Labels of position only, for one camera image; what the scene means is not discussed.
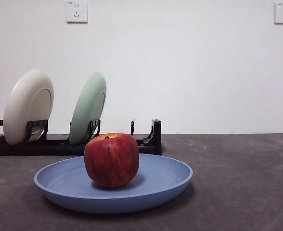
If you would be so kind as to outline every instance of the white wall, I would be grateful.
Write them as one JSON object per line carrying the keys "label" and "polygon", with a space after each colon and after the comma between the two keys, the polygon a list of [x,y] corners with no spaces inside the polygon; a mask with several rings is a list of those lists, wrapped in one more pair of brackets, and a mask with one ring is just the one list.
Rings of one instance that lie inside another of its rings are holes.
{"label": "white wall", "polygon": [[0,119],[32,68],[54,84],[49,133],[68,133],[91,73],[107,82],[102,132],[283,132],[283,26],[272,0],[0,0]]}

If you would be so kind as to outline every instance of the apple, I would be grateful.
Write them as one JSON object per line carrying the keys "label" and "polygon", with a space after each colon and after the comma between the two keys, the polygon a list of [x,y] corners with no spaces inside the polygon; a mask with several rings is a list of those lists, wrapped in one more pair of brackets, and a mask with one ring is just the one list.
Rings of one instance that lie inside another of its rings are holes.
{"label": "apple", "polygon": [[88,176],[106,188],[129,183],[139,167],[139,148],[133,136],[108,133],[93,138],[85,146],[84,162]]}

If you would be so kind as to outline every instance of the mint green plate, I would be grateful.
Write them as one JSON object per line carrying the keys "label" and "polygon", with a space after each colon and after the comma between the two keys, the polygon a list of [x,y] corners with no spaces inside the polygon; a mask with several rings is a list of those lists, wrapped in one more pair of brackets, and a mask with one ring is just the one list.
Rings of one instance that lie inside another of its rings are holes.
{"label": "mint green plate", "polygon": [[106,82],[95,72],[87,80],[74,109],[69,142],[78,145],[87,140],[90,121],[100,119],[106,98]]}

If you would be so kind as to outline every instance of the concrete floor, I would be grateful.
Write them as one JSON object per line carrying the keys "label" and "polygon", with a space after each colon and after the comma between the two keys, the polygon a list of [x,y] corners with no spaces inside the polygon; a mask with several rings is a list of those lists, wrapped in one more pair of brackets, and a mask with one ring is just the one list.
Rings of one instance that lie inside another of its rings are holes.
{"label": "concrete floor", "polygon": [[192,167],[190,184],[164,205],[122,215],[45,199],[35,173],[71,156],[0,156],[0,231],[283,231],[283,134],[170,134],[162,146]]}

